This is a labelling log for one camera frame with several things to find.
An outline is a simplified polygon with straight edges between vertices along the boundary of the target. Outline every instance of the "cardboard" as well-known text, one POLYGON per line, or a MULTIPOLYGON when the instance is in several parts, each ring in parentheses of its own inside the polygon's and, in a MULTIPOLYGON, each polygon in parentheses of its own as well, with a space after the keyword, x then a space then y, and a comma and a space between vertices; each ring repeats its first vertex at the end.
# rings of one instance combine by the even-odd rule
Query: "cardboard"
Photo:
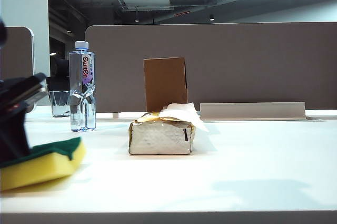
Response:
POLYGON ((185 58, 145 59, 144 77, 147 112, 188 103, 185 58))

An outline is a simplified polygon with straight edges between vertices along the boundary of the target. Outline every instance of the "white wall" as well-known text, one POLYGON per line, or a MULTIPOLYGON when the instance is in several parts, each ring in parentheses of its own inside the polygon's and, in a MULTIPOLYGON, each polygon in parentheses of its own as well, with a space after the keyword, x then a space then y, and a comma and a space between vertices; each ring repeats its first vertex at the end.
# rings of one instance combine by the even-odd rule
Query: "white wall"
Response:
POLYGON ((33 31, 35 72, 43 72, 48 76, 48 0, 1 0, 0 5, 1 17, 6 26, 26 26, 33 31))
POLYGON ((328 22, 337 21, 337 0, 322 2, 229 21, 237 22, 328 22))

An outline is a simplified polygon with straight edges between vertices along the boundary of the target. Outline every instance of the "sponge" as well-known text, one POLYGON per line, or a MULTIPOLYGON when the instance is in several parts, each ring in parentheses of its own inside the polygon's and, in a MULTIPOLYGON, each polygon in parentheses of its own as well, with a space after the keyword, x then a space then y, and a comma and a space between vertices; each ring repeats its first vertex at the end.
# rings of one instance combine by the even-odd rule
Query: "sponge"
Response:
POLYGON ((26 157, 2 163, 2 191, 69 176, 81 164, 85 147, 81 138, 38 145, 26 157))

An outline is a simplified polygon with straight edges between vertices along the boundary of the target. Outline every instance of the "desk surface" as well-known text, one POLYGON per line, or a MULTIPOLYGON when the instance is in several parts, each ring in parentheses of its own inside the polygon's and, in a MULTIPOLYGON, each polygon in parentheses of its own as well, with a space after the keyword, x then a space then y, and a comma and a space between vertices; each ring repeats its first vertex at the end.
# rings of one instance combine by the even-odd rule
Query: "desk surface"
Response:
POLYGON ((270 213, 298 211, 301 218, 309 214, 307 223, 315 223, 312 213, 335 223, 337 116, 319 118, 207 122, 210 132, 196 132, 191 155, 132 156, 127 151, 130 122, 99 114, 95 131, 74 133, 69 118, 52 118, 49 107, 37 107, 25 123, 30 145, 80 135, 87 154, 70 177, 2 192, 2 220, 60 223, 72 216, 66 223, 91 223, 92 215, 98 221, 101 213, 100 223, 114 223, 110 215, 116 223, 152 223, 188 213, 188 220, 203 223, 211 213, 213 220, 230 213, 255 223, 251 215, 256 212, 272 218, 270 213), (142 213, 154 219, 142 219, 142 213))

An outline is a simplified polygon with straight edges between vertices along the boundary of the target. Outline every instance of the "yellow sponge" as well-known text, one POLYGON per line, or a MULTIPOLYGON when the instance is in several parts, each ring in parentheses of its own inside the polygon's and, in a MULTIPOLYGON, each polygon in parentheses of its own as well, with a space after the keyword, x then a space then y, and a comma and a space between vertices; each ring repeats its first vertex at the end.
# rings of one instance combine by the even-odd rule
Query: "yellow sponge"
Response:
POLYGON ((70 141, 73 144, 73 149, 70 153, 69 149, 67 149, 67 154, 63 153, 60 148, 55 151, 57 143, 53 143, 54 148, 49 151, 50 153, 1 168, 0 189, 2 191, 9 190, 69 176, 74 173, 85 155, 85 147, 80 138, 60 142, 62 143, 61 146, 70 141))

